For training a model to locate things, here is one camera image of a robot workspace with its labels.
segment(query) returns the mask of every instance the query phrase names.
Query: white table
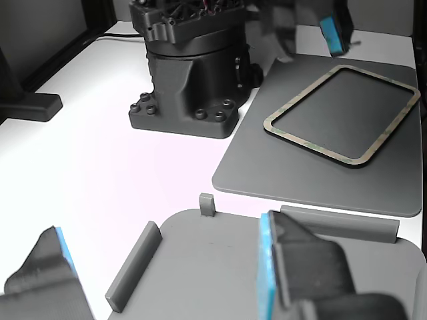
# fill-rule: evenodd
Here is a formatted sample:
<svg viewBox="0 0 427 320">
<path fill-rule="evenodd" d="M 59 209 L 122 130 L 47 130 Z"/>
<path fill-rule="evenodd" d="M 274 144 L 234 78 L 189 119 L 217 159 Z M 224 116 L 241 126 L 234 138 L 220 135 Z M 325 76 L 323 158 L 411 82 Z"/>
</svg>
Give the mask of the white table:
<svg viewBox="0 0 427 320">
<path fill-rule="evenodd" d="M 110 32 L 133 29 L 118 23 Z M 354 39 L 362 46 L 348 58 L 415 68 L 410 38 L 356 32 Z M 328 55 L 317 27 L 298 29 L 298 53 Z M 214 194 L 218 211 L 252 217 L 285 204 L 212 187 L 232 137 L 132 129 L 129 106 L 151 90 L 140 40 L 98 40 L 39 90 L 63 100 L 50 122 L 8 119 L 0 126 L 2 283 L 43 230 L 60 226 L 93 313 L 104 320 L 111 312 L 104 295 L 149 220 L 160 226 L 178 211 L 197 208 L 201 192 Z M 398 236 L 420 247 L 422 214 L 400 221 Z"/>
</svg>

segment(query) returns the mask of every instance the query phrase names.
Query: beige gasket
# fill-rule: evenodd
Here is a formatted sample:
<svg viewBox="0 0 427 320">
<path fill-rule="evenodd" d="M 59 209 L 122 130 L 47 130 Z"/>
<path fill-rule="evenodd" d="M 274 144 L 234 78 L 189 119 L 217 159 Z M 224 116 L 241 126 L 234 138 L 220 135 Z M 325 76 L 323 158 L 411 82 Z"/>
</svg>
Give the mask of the beige gasket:
<svg viewBox="0 0 427 320">
<path fill-rule="evenodd" d="M 386 128 L 386 130 L 375 140 L 375 142 L 369 147 L 369 149 L 361 156 L 360 158 L 353 159 L 346 156 L 343 156 L 339 153 L 336 153 L 334 151 L 331 151 L 329 149 L 323 148 L 319 145 L 316 145 L 315 143 L 311 143 L 309 141 L 306 141 L 304 139 L 301 139 L 299 137 L 296 137 L 295 135 L 291 135 L 288 132 L 282 131 L 278 128 L 275 128 L 273 126 L 273 122 L 278 120 L 280 117 L 282 117 L 287 111 L 289 111 L 292 107 L 295 107 L 302 99 L 307 97 L 312 91 L 317 89 L 320 85 L 325 83 L 327 80 L 329 80 L 333 75 L 335 75 L 337 72 L 343 70 L 343 69 L 350 69 L 352 71 L 356 71 L 359 73 L 363 73 L 365 75 L 368 75 L 370 77 L 376 78 L 381 81 L 385 81 L 387 83 L 391 83 L 393 85 L 397 85 L 399 87 L 403 87 L 407 90 L 410 90 L 414 93 L 414 96 L 409 100 L 409 102 L 406 104 L 406 106 L 399 112 L 399 114 L 396 116 L 396 118 L 389 124 L 389 126 Z M 418 102 L 421 94 L 419 90 L 415 87 L 412 87 L 410 85 L 406 85 L 404 83 L 401 83 L 399 81 L 395 81 L 393 79 L 383 77 L 382 75 L 377 75 L 376 73 L 363 70 L 357 67 L 354 67 L 352 65 L 337 65 L 334 67 L 331 71 L 329 71 L 327 74 L 320 77 L 317 81 L 312 83 L 309 87 L 304 89 L 299 95 L 295 96 L 291 101 L 286 103 L 283 107 L 278 109 L 275 113 L 270 115 L 266 120 L 264 120 L 264 129 L 266 131 L 269 131 L 270 133 L 277 135 L 281 138 L 287 139 L 291 142 L 297 143 L 298 145 L 301 145 L 302 147 L 311 149 L 312 151 L 322 153 L 327 157 L 331 157 L 335 160 L 341 161 L 343 163 L 346 163 L 348 165 L 361 165 L 365 162 L 367 162 L 373 154 L 381 147 L 381 145 L 387 140 L 387 138 L 393 133 L 393 131 L 397 128 L 400 122 L 405 118 L 405 116 L 409 113 L 409 111 L 413 108 L 413 106 Z"/>
</svg>

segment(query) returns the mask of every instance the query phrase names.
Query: gray wall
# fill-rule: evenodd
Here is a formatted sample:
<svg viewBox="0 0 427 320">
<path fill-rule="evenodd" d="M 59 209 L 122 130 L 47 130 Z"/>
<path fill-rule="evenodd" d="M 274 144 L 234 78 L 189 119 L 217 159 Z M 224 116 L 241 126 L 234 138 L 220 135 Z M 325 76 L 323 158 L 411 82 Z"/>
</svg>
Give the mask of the gray wall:
<svg viewBox="0 0 427 320">
<path fill-rule="evenodd" d="M 81 0 L 0 0 L 0 47 L 20 80 L 86 29 Z"/>
<path fill-rule="evenodd" d="M 130 21 L 129 0 L 113 0 L 117 20 Z M 414 17 L 413 0 L 349 0 L 356 30 L 410 36 Z M 300 19 L 301 25 L 313 21 Z"/>
</svg>

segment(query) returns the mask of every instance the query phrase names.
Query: gray tray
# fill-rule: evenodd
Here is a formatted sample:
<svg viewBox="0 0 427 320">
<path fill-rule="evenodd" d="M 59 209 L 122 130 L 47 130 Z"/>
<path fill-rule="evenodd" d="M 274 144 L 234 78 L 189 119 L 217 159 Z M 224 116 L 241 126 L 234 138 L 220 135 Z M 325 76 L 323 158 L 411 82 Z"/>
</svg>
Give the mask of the gray tray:
<svg viewBox="0 0 427 320">
<path fill-rule="evenodd" d="M 211 195 L 200 199 L 201 209 L 147 225 L 107 292 L 109 320 L 256 320 L 258 219 L 216 213 Z M 398 221 L 282 210 L 342 245 L 359 293 L 391 294 L 409 319 L 427 318 L 426 260 L 396 238 Z M 330 236 L 343 232 L 358 239 Z M 377 234 L 386 242 L 361 240 Z"/>
<path fill-rule="evenodd" d="M 420 110 L 361 168 L 348 168 L 264 131 L 284 103 L 342 64 L 417 86 L 415 70 L 397 65 L 300 55 L 275 62 L 213 178 L 219 190 L 279 201 L 413 217 L 422 208 Z M 342 74 L 275 126 L 357 157 L 383 132 L 410 93 L 363 76 Z"/>
</svg>

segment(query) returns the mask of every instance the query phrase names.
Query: bolt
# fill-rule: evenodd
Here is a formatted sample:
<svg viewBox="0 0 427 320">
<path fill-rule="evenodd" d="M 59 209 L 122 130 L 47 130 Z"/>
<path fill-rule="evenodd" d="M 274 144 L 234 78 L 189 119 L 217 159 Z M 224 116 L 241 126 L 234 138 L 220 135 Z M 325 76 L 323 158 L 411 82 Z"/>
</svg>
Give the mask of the bolt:
<svg viewBox="0 0 427 320">
<path fill-rule="evenodd" d="M 230 99 L 225 99 L 224 101 L 222 101 L 222 105 L 226 109 L 231 109 L 232 107 L 234 107 L 234 101 Z"/>
<path fill-rule="evenodd" d="M 204 111 L 203 109 L 198 109 L 198 110 L 195 112 L 195 118 L 196 118 L 196 119 L 203 120 L 203 119 L 205 119 L 206 117 L 207 117 L 207 113 L 206 113 L 206 111 Z"/>
<path fill-rule="evenodd" d="M 141 110 L 141 107 L 137 103 L 134 103 L 133 105 L 131 105 L 131 112 L 132 113 L 137 113 L 140 110 Z"/>
<path fill-rule="evenodd" d="M 151 99 L 151 97 L 149 96 L 149 93 L 141 93 L 141 95 L 139 96 L 141 98 L 142 102 L 147 102 Z"/>
<path fill-rule="evenodd" d="M 145 110 L 147 111 L 148 115 L 153 115 L 157 111 L 157 107 L 155 105 L 148 105 Z"/>
<path fill-rule="evenodd" d="M 227 118 L 227 116 L 226 116 L 226 114 L 223 111 L 218 111 L 215 114 L 215 120 L 217 122 L 222 122 L 222 121 L 226 120 L 226 118 Z"/>
</svg>

